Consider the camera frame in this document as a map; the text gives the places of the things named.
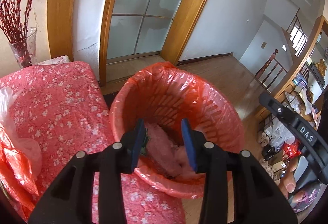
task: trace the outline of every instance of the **blue gripper pad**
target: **blue gripper pad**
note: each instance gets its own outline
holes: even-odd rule
[[[189,160],[189,165],[192,167],[192,169],[197,172],[198,166],[197,166],[197,156],[196,156],[196,149],[195,145],[192,139],[193,136],[193,130],[190,127],[188,119],[183,119],[181,121],[181,133],[182,138],[186,147],[187,156]]]
[[[145,123],[143,119],[139,119],[137,125],[134,129],[134,134],[136,136],[136,140],[134,142],[134,146],[131,151],[131,170],[133,171],[138,164],[139,154],[142,147],[142,144],[145,141],[146,129]]]

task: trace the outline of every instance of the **silver rivet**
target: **silver rivet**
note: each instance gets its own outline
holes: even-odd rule
[[[122,146],[123,146],[123,144],[121,144],[121,143],[114,143],[113,144],[114,149],[120,149],[120,148],[122,148]]]
[[[251,153],[250,153],[249,151],[247,151],[247,150],[243,150],[243,151],[241,152],[241,155],[242,155],[243,157],[250,157],[250,156],[251,156]]]
[[[214,147],[214,143],[212,143],[212,142],[206,142],[206,143],[204,143],[204,146],[205,146],[206,148],[208,148],[208,149],[211,149],[211,148]]]
[[[77,153],[76,153],[76,157],[77,158],[83,158],[85,156],[85,151],[78,151]]]

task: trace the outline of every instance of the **red floral tablecloth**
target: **red floral tablecloth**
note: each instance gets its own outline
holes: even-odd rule
[[[37,180],[43,194],[79,150],[102,151],[114,142],[109,110],[90,66],[84,62],[32,66],[0,79],[20,96],[10,109],[21,138],[36,140],[42,151]],[[182,202],[155,190],[136,175],[122,175],[128,223],[185,223]],[[98,223],[98,177],[93,188],[93,222]]]

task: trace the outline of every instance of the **glass vase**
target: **glass vase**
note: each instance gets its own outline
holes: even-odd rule
[[[37,28],[35,27],[28,28],[25,39],[9,44],[20,68],[37,64],[35,47],[36,31]]]

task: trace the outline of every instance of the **trash can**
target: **trash can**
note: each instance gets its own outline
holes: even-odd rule
[[[177,144],[183,145],[181,120],[202,131],[207,140],[226,151],[239,153],[244,144],[242,122],[232,104],[209,82],[169,62],[151,65],[129,78],[110,108],[114,138],[132,130],[137,119],[159,124]],[[178,198],[203,196],[205,177],[168,179],[146,157],[135,173],[149,185]]]

